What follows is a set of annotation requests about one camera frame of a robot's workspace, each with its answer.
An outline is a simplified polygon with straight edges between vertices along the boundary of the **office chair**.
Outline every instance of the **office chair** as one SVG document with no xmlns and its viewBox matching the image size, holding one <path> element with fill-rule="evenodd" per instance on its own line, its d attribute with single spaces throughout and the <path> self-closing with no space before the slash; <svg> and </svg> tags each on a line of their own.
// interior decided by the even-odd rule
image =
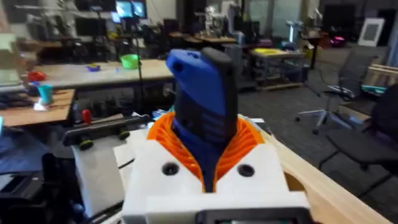
<svg viewBox="0 0 398 224">
<path fill-rule="evenodd" d="M 301 120 L 300 116 L 303 115 L 319 116 L 317 125 L 312 130 L 313 134 L 319 134 L 320 127 L 326 123 L 328 118 L 332 118 L 346 128 L 354 128 L 352 124 L 345 121 L 338 113 L 331 111 L 331 99 L 341 98 L 345 102 L 361 99 L 361 84 L 368 73 L 368 67 L 373 59 L 373 56 L 351 51 L 344 65 L 338 72 L 338 84 L 328 85 L 329 90 L 323 92 L 327 96 L 326 107 L 315 111 L 300 112 L 298 117 L 295 118 L 296 122 L 299 122 Z"/>
<path fill-rule="evenodd" d="M 381 144 L 375 138 L 380 132 L 392 140 L 393 145 Z M 358 195 L 362 197 L 370 191 L 388 181 L 393 175 L 398 175 L 398 84 L 387 89 L 372 110 L 372 117 L 362 132 L 349 129 L 330 131 L 327 139 L 337 149 L 321 161 L 319 169 L 340 152 L 361 165 L 362 170 L 367 170 L 369 165 L 381 165 L 389 172 L 388 175 L 372 184 L 368 189 Z"/>
</svg>

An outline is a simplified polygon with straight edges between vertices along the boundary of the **black cable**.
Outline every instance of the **black cable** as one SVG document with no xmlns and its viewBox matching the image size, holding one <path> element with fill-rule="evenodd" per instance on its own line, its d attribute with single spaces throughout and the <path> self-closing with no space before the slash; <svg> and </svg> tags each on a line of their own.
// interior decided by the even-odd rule
<svg viewBox="0 0 398 224">
<path fill-rule="evenodd" d="M 134 160 L 135 160 L 135 159 L 131 159 L 130 161 L 126 162 L 125 164 L 119 166 L 119 169 L 123 169 L 123 168 L 125 168 L 126 166 L 132 164 L 132 163 L 134 162 Z"/>
<path fill-rule="evenodd" d="M 81 222 L 80 224 L 94 224 L 94 223 L 102 223 L 105 220 L 109 219 L 113 215 L 117 214 L 118 212 L 121 211 L 123 207 L 124 201 L 118 202 L 115 205 L 112 205 L 109 208 L 106 208 L 102 210 L 101 212 L 98 212 L 97 214 L 93 215 L 91 218 L 86 219 L 85 221 Z"/>
</svg>

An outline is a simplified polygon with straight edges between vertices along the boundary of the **gray carpet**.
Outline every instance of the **gray carpet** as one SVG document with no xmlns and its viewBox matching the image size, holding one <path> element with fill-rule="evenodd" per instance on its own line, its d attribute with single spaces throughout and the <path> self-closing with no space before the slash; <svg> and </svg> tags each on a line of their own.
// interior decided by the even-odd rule
<svg viewBox="0 0 398 224">
<path fill-rule="evenodd" d="M 321 63 L 318 64 L 318 68 L 322 69 L 326 82 L 336 83 L 337 74 L 331 71 L 338 69 L 337 66 Z M 318 72 L 311 72 L 309 84 L 317 90 L 326 87 Z M 294 118 L 298 112 L 317 110 L 325 103 L 324 98 L 317 97 L 308 88 L 262 91 L 240 94 L 239 112 L 252 118 L 263 118 L 278 140 L 317 167 L 322 159 L 335 150 L 326 139 L 325 133 L 341 127 L 330 120 L 322 127 L 320 135 L 314 136 L 312 129 L 316 118 L 302 118 L 299 123 L 296 123 Z M 334 102 L 334 108 L 337 108 L 337 105 L 338 102 Z M 371 166 L 367 172 L 363 172 L 357 163 L 342 154 L 327 162 L 322 172 L 355 195 L 387 174 L 380 166 Z M 390 221 L 398 223 L 396 189 L 398 179 L 394 177 L 362 200 Z"/>
</svg>

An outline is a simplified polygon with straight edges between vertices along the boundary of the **green cup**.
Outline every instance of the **green cup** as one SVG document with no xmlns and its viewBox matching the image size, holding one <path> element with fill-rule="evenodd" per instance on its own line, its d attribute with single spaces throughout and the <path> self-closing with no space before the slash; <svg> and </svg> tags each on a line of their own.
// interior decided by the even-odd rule
<svg viewBox="0 0 398 224">
<path fill-rule="evenodd" d="M 128 54 L 120 57 L 123 68 L 125 69 L 137 69 L 138 68 L 138 55 Z"/>
</svg>

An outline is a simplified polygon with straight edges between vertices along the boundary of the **table leg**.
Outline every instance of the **table leg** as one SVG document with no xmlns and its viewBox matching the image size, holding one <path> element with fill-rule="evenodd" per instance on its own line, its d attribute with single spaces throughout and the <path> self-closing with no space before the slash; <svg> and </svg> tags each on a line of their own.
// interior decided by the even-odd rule
<svg viewBox="0 0 398 224">
<path fill-rule="evenodd" d="M 315 69 L 315 62 L 317 61 L 317 52 L 318 52 L 319 41 L 315 42 L 312 50 L 312 58 L 311 58 L 311 70 Z"/>
<path fill-rule="evenodd" d="M 262 60 L 264 62 L 264 73 L 263 73 L 264 83 L 263 83 L 263 86 L 267 86 L 268 58 L 265 58 L 265 59 L 262 59 Z"/>
</svg>

